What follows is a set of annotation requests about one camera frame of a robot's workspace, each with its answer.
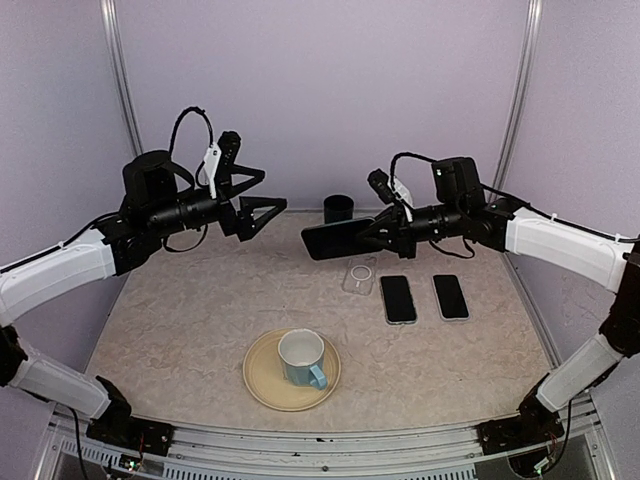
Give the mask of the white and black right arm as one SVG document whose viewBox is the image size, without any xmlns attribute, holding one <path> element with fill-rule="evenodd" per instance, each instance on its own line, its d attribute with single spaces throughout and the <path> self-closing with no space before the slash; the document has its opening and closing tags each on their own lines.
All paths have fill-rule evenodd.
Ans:
<svg viewBox="0 0 640 480">
<path fill-rule="evenodd" d="M 412 259 L 417 245 L 460 237 L 498 252 L 528 256 L 592 280 L 615 299 L 598 332 L 544 377 L 522 401 L 511 433 L 535 442 L 551 424 L 549 412 L 567 406 L 603 381 L 623 358 L 639 352 L 639 241 L 572 224 L 507 193 L 488 202 L 470 157 L 430 162 L 437 205 L 417 208 L 393 171 L 377 169 L 367 181 L 386 208 L 357 239 Z"/>
</svg>

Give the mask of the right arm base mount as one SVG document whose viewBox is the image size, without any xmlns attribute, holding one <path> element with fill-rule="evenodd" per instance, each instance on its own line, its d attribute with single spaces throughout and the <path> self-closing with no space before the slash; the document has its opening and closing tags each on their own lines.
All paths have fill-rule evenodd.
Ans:
<svg viewBox="0 0 640 480">
<path fill-rule="evenodd" d="M 484 455 L 545 443 L 565 434 L 559 414 L 533 394 L 524 398 L 514 416 L 481 422 L 476 431 Z"/>
</svg>

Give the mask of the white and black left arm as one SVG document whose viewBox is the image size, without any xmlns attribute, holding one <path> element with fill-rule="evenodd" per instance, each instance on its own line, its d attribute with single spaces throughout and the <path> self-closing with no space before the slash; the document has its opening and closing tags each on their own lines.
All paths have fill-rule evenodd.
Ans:
<svg viewBox="0 0 640 480">
<path fill-rule="evenodd" d="M 146 152 L 123 169 L 118 211 L 91 221 L 71 239 L 1 270 L 1 384 L 65 405 L 99 423 L 121 445 L 140 424 L 110 381 L 91 378 L 20 340 L 14 323 L 36 307 L 78 287 L 142 266 L 169 238 L 219 224 L 225 236 L 254 238 L 287 207 L 283 198 L 251 197 L 265 173 L 236 164 L 231 147 L 212 145 L 204 157 L 206 186 L 172 161 L 166 150 Z"/>
</svg>

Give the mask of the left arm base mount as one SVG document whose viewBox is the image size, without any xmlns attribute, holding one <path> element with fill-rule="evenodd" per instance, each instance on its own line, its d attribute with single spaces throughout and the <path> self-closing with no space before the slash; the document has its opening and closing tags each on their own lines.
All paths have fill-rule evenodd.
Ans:
<svg viewBox="0 0 640 480">
<path fill-rule="evenodd" d="M 90 421 L 88 438 L 140 454 L 168 455 L 173 425 L 133 416 L 130 404 L 118 390 L 109 390 L 108 398 L 106 411 Z"/>
</svg>

